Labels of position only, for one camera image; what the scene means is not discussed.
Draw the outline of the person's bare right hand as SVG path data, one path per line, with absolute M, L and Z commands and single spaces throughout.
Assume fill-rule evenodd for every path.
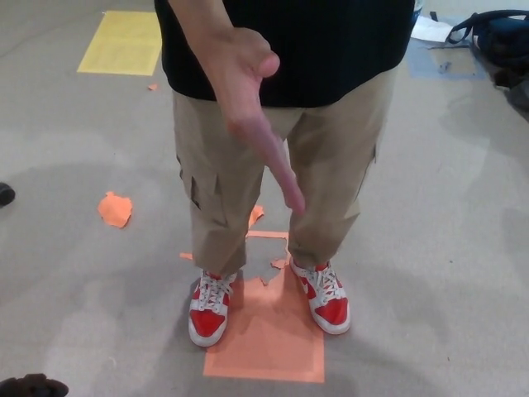
M 200 64 L 222 110 L 227 130 L 268 166 L 287 207 L 305 210 L 305 199 L 288 163 L 282 139 L 273 131 L 260 101 L 264 79 L 279 70 L 279 57 L 256 31 L 230 27 L 212 38 Z

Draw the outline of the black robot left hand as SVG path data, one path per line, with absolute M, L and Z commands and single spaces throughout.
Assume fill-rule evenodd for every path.
M 1 381 L 1 397 L 65 397 L 69 387 L 45 374 L 27 374 Z

